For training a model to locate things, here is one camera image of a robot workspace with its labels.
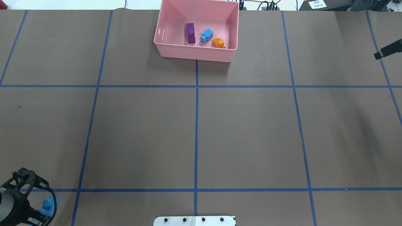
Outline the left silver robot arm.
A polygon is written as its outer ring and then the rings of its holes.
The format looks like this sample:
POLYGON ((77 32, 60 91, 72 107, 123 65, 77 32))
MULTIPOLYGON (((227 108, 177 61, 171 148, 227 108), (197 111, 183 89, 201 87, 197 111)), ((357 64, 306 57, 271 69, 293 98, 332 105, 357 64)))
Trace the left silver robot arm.
POLYGON ((1 189, 0 221, 5 220, 14 207, 14 196, 9 190, 1 189))

